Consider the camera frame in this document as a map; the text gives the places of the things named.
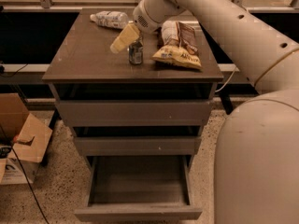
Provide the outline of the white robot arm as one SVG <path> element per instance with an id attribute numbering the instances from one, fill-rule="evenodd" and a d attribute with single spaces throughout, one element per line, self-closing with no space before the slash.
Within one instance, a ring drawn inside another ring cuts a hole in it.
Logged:
<path id="1" fill-rule="evenodd" d="M 219 132 L 215 224 L 299 224 L 299 44 L 229 0 L 141 0 L 133 21 L 152 33 L 184 10 L 259 93 Z"/>

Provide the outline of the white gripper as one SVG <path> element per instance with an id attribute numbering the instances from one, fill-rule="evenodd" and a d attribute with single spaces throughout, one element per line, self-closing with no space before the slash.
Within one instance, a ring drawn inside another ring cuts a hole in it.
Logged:
<path id="1" fill-rule="evenodd" d="M 133 12 L 133 22 L 128 23 L 110 46 L 113 53 L 119 53 L 140 37 L 140 31 L 151 34 L 169 18 L 184 11 L 169 0 L 141 0 Z"/>

